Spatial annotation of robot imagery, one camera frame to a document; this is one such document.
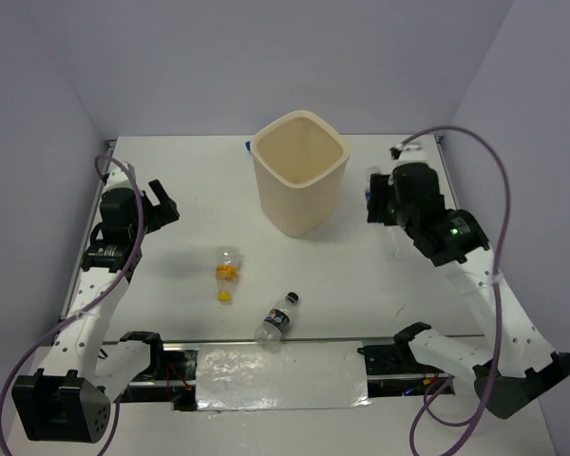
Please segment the orange label plastic bottle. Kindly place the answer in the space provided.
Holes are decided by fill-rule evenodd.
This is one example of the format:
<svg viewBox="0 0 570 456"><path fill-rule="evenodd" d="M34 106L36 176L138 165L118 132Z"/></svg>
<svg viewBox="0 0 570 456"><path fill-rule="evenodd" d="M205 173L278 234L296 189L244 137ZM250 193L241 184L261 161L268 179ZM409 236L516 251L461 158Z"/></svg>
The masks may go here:
<svg viewBox="0 0 570 456"><path fill-rule="evenodd" d="M238 288L242 254L238 247L219 246L215 279L217 283L217 301L221 304L231 303Z"/></svg>

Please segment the black cap pepsi bottle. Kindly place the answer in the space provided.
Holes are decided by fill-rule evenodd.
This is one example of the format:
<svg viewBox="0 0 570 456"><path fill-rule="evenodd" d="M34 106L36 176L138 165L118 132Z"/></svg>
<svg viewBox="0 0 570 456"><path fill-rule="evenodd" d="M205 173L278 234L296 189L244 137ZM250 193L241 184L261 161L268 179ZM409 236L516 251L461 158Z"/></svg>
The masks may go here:
<svg viewBox="0 0 570 456"><path fill-rule="evenodd" d="M263 348L272 348L280 343L289 332L298 304L299 295L296 292L288 292L278 300L257 326L255 342Z"/></svg>

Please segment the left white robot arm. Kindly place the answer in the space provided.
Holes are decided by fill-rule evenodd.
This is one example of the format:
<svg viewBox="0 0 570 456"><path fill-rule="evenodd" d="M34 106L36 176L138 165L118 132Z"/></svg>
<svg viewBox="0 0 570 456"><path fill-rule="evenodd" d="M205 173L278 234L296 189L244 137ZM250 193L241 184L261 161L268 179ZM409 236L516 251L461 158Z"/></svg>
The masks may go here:
<svg viewBox="0 0 570 456"><path fill-rule="evenodd" d="M177 221L177 204L159 180L149 187L158 198L136 194L126 178L113 176L101 195L100 221L83 253L70 324L52 338L35 373L14 381L11 397L31 441L94 444L106 433L111 405L142 375L166 370L167 355L156 332L126 332L107 358L100 351L110 320L142 259L138 233L150 234Z"/></svg>

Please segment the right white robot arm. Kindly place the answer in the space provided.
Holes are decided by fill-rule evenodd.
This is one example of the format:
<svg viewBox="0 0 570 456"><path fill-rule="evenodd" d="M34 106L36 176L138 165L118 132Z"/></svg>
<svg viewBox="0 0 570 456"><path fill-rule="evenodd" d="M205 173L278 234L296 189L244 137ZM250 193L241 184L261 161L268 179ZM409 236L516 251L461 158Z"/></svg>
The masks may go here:
<svg viewBox="0 0 570 456"><path fill-rule="evenodd" d="M432 366L472 385L487 410L508 419L570 376L570 353L557 351L531 322L500 269L476 218L446 205L435 170L404 162L370 175L369 223L398 226L412 246L450 281L492 349L476 349L424 322L394 336L403 371Z"/></svg>

